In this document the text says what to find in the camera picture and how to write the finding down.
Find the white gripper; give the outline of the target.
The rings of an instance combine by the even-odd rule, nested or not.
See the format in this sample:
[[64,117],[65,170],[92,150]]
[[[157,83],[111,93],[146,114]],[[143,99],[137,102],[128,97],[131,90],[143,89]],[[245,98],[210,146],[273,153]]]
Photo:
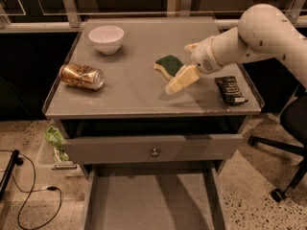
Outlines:
[[182,66],[179,69],[165,87],[165,92],[168,95],[173,95],[194,83],[200,78],[201,73],[209,75],[222,69],[222,66],[216,61],[213,55],[213,39],[214,37],[210,36],[201,42],[188,44],[184,47],[187,53],[191,53],[191,61],[195,66]]

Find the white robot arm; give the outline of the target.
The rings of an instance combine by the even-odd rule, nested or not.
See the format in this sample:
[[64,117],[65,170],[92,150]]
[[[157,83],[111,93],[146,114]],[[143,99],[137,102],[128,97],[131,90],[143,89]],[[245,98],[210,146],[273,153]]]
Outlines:
[[238,25],[185,50],[191,64],[182,67],[165,88],[172,95],[197,81],[201,74],[218,72],[232,63],[278,59],[307,87],[307,38],[274,6],[259,4],[247,9]]

